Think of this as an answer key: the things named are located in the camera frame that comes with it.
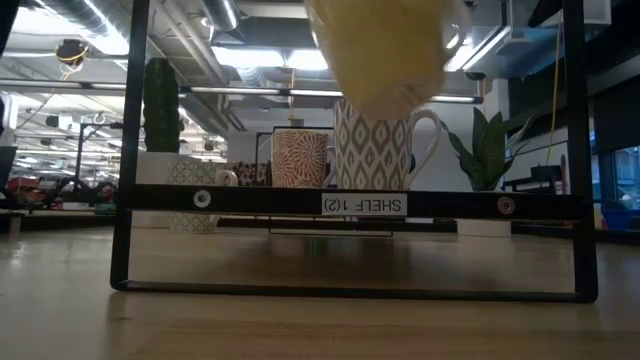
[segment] window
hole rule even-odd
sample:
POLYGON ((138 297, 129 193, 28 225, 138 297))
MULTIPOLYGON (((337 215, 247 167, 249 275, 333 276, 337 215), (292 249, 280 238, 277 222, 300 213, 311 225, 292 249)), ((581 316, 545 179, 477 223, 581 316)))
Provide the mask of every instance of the window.
POLYGON ((591 131, 589 134, 591 139, 591 184, 593 186, 593 200, 602 199, 600 191, 600 161, 598 155, 595 155, 596 134, 591 131))
POLYGON ((640 147, 615 153, 616 198, 628 209, 640 209, 640 147))

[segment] mug handle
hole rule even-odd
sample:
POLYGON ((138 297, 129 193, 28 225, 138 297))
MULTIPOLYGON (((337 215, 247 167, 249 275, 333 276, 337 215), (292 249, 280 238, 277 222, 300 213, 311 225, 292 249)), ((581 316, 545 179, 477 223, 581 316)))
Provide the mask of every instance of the mug handle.
POLYGON ((238 176, 233 171, 222 170, 216 174, 216 186, 238 186, 238 183, 238 176))
MULTIPOLYGON (((216 186, 225 186, 224 183, 226 182, 227 178, 229 179, 228 186, 238 186, 238 176, 236 175, 236 173, 230 170, 222 170, 216 174, 216 186)), ((210 215, 209 221, 214 223, 213 226, 217 228, 218 221, 220 221, 221 217, 222 216, 220 215, 210 215)))
POLYGON ((460 50, 467 38, 467 35, 471 32, 471 19, 469 17, 469 10, 467 10, 467 6, 462 2, 462 0, 449 0, 447 3, 448 6, 451 6, 453 19, 456 20, 456 25, 458 25, 458 42, 451 49, 445 49, 447 53, 446 62, 449 62, 449 60, 456 55, 458 50, 460 50))
POLYGON ((336 155, 336 147, 335 146, 329 146, 327 148, 327 154, 332 154, 334 161, 331 164, 331 171, 329 171, 329 176, 327 176, 327 179, 322 184, 322 188, 323 189, 328 188, 329 185, 331 184, 331 182, 333 181, 333 178, 335 178, 336 175, 338 174, 338 168, 336 167, 336 162, 338 160, 338 156, 336 155))
POLYGON ((413 172, 411 172, 411 174, 409 174, 409 176, 405 180, 404 188, 406 190, 409 189, 409 187, 411 186, 413 181, 416 179, 416 177, 418 176, 422 168, 427 164, 427 161, 429 161, 429 159, 431 159, 431 157, 435 153, 436 148, 438 147, 438 143, 440 142, 440 136, 442 135, 442 120, 440 120, 440 116, 438 116, 438 114, 436 114, 433 110, 422 109, 422 110, 416 111, 411 115, 412 121, 410 123, 415 128, 416 125, 418 125, 418 121, 424 118, 431 119, 433 123, 436 125, 436 135, 433 141, 431 142, 431 144, 429 144, 429 147, 427 148, 427 151, 424 154, 424 158, 419 163, 416 164, 416 168, 413 169, 413 172))

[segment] screw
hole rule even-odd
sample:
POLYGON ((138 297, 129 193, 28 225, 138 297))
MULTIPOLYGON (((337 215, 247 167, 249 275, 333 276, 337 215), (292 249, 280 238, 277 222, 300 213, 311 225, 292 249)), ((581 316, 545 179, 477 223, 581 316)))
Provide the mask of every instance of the screw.
POLYGON ((211 204, 211 194, 206 190, 200 190, 193 196, 193 203, 200 209, 204 209, 211 204))
POLYGON ((498 200, 498 211, 502 215, 511 215, 516 211, 516 203, 510 197, 502 197, 498 200))

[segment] yellow cable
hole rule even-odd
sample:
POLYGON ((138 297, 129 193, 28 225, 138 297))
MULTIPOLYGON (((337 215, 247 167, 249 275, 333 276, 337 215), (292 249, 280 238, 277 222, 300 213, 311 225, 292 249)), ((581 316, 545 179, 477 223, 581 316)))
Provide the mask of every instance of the yellow cable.
POLYGON ((77 59, 80 59, 81 57, 83 57, 87 53, 87 51, 89 51, 89 47, 85 46, 84 51, 82 53, 80 53, 79 55, 72 56, 70 58, 61 58, 61 57, 59 57, 57 55, 56 55, 56 57, 58 58, 58 60, 63 61, 63 62, 74 61, 74 60, 77 60, 77 59))
POLYGON ((558 115, 558 82, 560 78, 560 40, 562 35, 562 20, 558 24, 558 36, 556 40, 556 73, 553 81, 553 109, 551 118, 551 135, 549 136, 549 150, 547 152, 547 166, 551 160, 551 145, 553 145, 553 133, 556 130, 556 119, 558 115))
MULTIPOLYGON (((296 86, 296 69, 291 68, 291 89, 296 86)), ((289 114, 289 121, 293 121, 296 117, 293 114, 293 96, 289 96, 289 108, 291 109, 291 114, 289 114)))
MULTIPOLYGON (((482 79, 482 99, 487 98, 487 78, 482 79)), ((487 116, 487 102, 482 101, 482 113, 487 116)))

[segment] plant pot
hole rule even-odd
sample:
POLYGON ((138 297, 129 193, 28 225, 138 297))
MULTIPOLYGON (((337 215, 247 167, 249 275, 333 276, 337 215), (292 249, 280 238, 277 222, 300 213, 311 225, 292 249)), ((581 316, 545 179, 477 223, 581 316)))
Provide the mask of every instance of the plant pot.
POLYGON ((490 238, 510 238, 510 221, 458 220, 458 235, 490 238))
MULTIPOLYGON (((171 163, 181 161, 197 161, 186 155, 176 153, 138 153, 136 170, 137 185, 168 185, 171 163)), ((168 229, 171 214, 159 211, 134 211, 132 226, 143 229, 168 229)))

